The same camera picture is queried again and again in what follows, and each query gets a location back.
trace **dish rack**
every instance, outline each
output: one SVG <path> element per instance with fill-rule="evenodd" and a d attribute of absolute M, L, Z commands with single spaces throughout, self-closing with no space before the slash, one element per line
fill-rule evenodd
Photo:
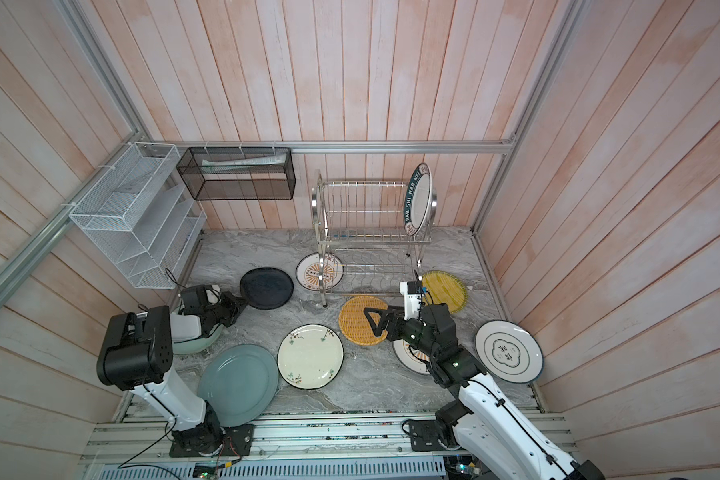
<path fill-rule="evenodd" d="M 399 296 L 400 282 L 418 275 L 426 246 L 432 242 L 432 206 L 422 227 L 408 235 L 403 225 L 403 203 L 408 182 L 384 180 L 324 180 L 318 174 L 312 188 L 323 306 L 329 295 Z M 323 282 L 327 254 L 338 259 L 343 271 L 335 285 Z"/>
<path fill-rule="evenodd" d="M 190 216 L 183 185 L 166 188 L 179 162 L 171 144 L 132 144 L 70 218 L 136 288 L 173 289 L 206 215 Z"/>

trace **stainless steel dish rack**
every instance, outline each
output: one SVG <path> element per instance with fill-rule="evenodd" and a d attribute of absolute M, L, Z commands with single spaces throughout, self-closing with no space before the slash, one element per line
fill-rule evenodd
<path fill-rule="evenodd" d="M 322 303 L 328 295 L 400 295 L 400 282 L 421 273 L 426 245 L 432 242 L 432 208 L 416 235 L 403 225 L 408 182 L 324 180 L 312 188 L 312 223 L 318 245 L 318 284 Z M 339 260 L 342 278 L 333 286 L 323 281 L 326 254 Z"/>

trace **white plate with floral pattern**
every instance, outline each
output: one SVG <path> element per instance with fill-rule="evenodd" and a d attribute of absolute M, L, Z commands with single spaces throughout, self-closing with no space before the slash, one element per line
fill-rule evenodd
<path fill-rule="evenodd" d="M 326 386 L 342 368 L 344 346 L 336 332 L 324 325 L 302 325 L 280 344 L 277 367 L 286 382 L 312 390 Z"/>

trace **wire basket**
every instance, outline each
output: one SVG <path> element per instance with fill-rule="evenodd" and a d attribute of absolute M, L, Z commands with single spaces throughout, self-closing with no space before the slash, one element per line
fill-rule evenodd
<path fill-rule="evenodd" d="M 206 215 L 189 216 L 184 186 L 163 187 L 179 161 L 175 145 L 134 144 L 70 217 L 136 288 L 173 289 Z"/>
<path fill-rule="evenodd" d="M 175 145 L 131 145 L 80 200 L 70 218 L 84 230 L 133 230 L 178 162 Z"/>
<path fill-rule="evenodd" d="M 425 247 L 432 242 L 437 195 L 422 227 L 408 235 L 403 223 L 407 187 L 403 181 L 331 181 L 318 175 L 312 222 L 320 264 L 333 254 L 342 270 L 335 285 L 318 282 L 324 306 L 328 295 L 399 296 L 400 282 L 420 272 Z"/>
<path fill-rule="evenodd" d="M 195 200 L 290 200 L 296 188 L 289 148 L 190 147 L 177 169 Z"/>

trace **black plate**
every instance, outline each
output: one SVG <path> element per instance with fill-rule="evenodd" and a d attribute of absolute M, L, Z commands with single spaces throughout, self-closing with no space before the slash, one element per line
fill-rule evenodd
<path fill-rule="evenodd" d="M 240 279 L 240 294 L 253 308 L 272 310 L 285 305 L 291 299 L 293 280 L 278 268 L 255 268 Z"/>

